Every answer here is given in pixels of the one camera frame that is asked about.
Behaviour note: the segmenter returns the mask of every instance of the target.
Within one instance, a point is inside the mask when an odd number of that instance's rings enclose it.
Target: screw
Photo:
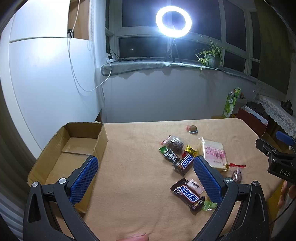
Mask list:
[[[233,180],[232,180],[230,177],[226,178],[225,181],[226,181],[227,183],[233,183]]]
[[[254,181],[253,184],[254,184],[254,186],[256,186],[256,187],[259,187],[259,186],[260,186],[260,183],[259,183],[258,181]]]
[[[32,183],[32,187],[37,187],[38,184],[39,184],[38,182],[33,182],[33,183]]]
[[[59,180],[59,184],[64,184],[66,181],[67,181],[67,180],[66,180],[65,178],[61,178],[61,179]]]

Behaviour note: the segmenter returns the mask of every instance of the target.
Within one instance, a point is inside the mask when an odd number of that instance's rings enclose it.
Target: brown ball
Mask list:
[[[191,131],[191,132],[197,131],[197,127],[196,126],[191,126],[191,127],[189,127],[189,131]]]

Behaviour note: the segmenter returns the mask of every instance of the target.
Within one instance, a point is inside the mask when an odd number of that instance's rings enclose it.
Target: ring light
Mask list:
[[[181,30],[168,28],[163,24],[163,16],[167,12],[175,11],[180,13],[185,18],[185,27]],[[192,26],[192,20],[189,16],[189,14],[182,8],[176,7],[176,6],[166,6],[160,9],[156,15],[156,24],[159,28],[159,30],[166,36],[171,38],[179,38],[186,35]]]

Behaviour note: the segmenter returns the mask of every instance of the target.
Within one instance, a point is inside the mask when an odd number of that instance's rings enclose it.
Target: plant pot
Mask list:
[[[219,67],[219,57],[218,56],[214,57],[211,54],[206,54],[206,58],[209,58],[208,67],[214,68],[214,69]]]

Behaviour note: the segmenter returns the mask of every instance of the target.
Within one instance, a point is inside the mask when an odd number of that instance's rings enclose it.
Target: red box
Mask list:
[[[237,118],[243,120],[259,137],[263,136],[267,126],[257,117],[240,108]]]

